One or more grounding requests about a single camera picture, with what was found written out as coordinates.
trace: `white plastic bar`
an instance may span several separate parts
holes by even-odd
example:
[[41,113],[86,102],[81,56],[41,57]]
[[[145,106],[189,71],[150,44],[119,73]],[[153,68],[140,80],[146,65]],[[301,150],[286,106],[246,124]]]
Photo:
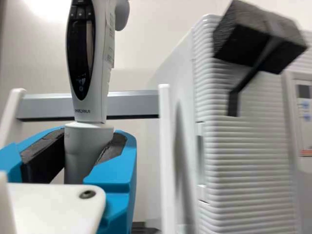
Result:
[[176,233],[175,167],[170,115],[170,86],[160,84],[159,91],[159,142],[161,230],[163,234]]
[[0,230],[3,234],[17,233],[5,172],[0,172]]
[[15,116],[19,109],[20,100],[25,93],[25,89],[12,89],[9,94],[0,122],[0,149],[9,142],[15,141],[15,137],[21,132],[22,122],[16,119]]

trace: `metal rod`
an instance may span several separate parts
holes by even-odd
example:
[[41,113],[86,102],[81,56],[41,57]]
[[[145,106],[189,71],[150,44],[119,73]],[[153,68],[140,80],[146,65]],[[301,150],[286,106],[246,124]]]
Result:
[[[108,94],[107,119],[158,118],[158,91],[120,91]],[[71,94],[26,94],[16,118],[21,121],[74,119]]]

